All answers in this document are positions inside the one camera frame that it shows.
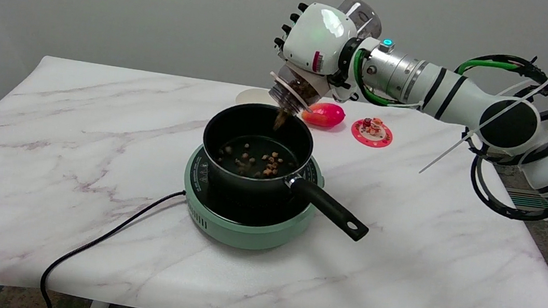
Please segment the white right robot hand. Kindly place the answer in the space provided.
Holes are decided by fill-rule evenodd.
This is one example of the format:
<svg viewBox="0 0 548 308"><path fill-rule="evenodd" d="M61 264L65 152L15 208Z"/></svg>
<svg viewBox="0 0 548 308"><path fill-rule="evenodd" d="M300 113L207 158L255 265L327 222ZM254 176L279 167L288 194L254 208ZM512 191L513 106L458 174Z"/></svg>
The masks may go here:
<svg viewBox="0 0 548 308"><path fill-rule="evenodd" d="M351 55L357 39L380 35L379 17L361 0L345 0L338 8L313 2L297 8L299 12L289 16L292 25L282 27L284 37L274 41L286 63L271 89L351 99L355 95L355 86L348 82Z"/></svg>

